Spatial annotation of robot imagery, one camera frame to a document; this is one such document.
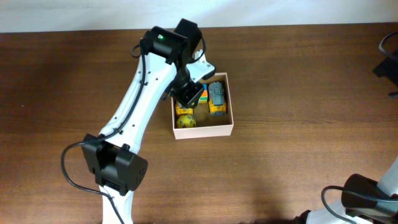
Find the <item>yellow grey dump truck toy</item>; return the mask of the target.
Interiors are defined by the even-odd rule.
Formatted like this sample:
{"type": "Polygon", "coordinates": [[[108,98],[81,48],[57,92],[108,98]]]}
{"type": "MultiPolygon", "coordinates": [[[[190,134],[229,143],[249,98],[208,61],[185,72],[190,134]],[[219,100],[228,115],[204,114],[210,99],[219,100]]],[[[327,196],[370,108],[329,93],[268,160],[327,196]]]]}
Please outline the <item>yellow grey dump truck toy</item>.
{"type": "Polygon", "coordinates": [[[175,113],[177,116],[181,116],[181,115],[185,115],[185,114],[193,115],[194,110],[193,110],[193,108],[184,108],[180,102],[176,102],[175,113]]]}

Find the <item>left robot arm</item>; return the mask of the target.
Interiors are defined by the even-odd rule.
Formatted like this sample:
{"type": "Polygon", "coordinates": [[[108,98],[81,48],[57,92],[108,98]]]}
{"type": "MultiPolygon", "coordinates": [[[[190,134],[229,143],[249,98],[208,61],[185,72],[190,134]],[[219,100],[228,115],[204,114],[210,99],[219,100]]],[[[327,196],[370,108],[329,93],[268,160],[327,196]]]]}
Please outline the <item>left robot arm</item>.
{"type": "Polygon", "coordinates": [[[139,42],[133,81],[112,119],[98,136],[87,134],[82,151],[103,196],[103,223],[132,223],[132,197],[148,162],[138,152],[144,131],[161,96],[168,94],[194,108],[203,86],[188,65],[203,36],[198,25],[182,19],[174,31],[155,26],[139,42]]]}

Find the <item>yellow ball with blue letters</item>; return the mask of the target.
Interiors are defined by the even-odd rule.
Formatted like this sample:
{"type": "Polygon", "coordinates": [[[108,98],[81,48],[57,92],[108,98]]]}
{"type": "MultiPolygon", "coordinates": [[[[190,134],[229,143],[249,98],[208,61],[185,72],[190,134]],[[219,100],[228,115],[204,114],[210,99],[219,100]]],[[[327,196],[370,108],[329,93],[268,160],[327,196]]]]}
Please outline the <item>yellow ball with blue letters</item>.
{"type": "Polygon", "coordinates": [[[197,126],[195,118],[190,114],[181,115],[176,124],[178,128],[195,128],[197,126]]]}

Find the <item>two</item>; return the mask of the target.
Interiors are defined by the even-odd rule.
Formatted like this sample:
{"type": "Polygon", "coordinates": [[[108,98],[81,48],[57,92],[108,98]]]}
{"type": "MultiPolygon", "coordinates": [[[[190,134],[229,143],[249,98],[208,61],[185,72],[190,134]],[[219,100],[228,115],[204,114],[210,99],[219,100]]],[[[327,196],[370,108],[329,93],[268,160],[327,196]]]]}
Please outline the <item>two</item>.
{"type": "Polygon", "coordinates": [[[205,104],[208,102],[208,88],[207,84],[203,83],[203,93],[200,96],[200,99],[198,100],[199,104],[205,104]]]}

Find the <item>yellow grey tanker truck toy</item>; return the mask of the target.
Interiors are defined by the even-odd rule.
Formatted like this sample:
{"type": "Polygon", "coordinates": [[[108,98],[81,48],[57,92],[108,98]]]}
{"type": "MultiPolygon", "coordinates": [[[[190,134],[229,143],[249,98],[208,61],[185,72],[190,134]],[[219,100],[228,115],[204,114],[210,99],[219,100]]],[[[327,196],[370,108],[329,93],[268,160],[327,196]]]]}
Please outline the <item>yellow grey tanker truck toy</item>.
{"type": "Polygon", "coordinates": [[[213,116],[225,115],[227,112],[227,105],[224,96],[224,87],[221,82],[213,82],[208,86],[209,93],[209,110],[213,116]]]}

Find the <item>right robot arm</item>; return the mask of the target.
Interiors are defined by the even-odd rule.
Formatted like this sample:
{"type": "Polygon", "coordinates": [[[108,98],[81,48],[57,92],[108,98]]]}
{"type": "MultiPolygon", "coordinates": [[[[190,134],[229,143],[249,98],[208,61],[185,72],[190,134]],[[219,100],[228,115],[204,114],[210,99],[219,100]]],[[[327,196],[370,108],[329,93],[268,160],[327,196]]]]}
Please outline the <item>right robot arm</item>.
{"type": "Polygon", "coordinates": [[[294,223],[397,224],[397,161],[378,181],[353,174],[342,187],[325,187],[321,201],[323,209],[307,210],[294,223]]]}

